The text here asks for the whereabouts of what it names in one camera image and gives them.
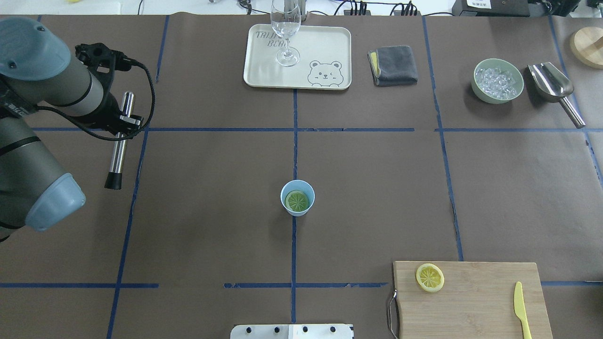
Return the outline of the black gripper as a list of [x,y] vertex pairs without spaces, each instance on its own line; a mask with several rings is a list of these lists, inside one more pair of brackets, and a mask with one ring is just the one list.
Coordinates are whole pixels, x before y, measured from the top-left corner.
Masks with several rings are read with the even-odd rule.
[[136,114],[122,114],[113,94],[108,93],[106,100],[91,115],[89,127],[102,129],[115,137],[135,137],[140,132],[144,118]]

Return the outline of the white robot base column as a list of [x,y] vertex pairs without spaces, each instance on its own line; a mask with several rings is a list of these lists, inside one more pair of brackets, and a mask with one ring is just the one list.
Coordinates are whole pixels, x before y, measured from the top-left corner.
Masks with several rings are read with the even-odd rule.
[[352,324],[240,324],[231,330],[231,339],[353,339]]

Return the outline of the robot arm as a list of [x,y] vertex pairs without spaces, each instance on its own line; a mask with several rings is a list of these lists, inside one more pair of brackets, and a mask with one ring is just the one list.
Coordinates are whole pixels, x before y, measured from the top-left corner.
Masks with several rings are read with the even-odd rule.
[[84,206],[80,185],[32,128],[33,114],[55,113],[91,137],[114,144],[105,188],[122,187],[126,142],[150,123],[111,92],[116,72],[148,68],[103,43],[71,49],[40,21],[0,21],[2,241],[29,226],[43,231]]

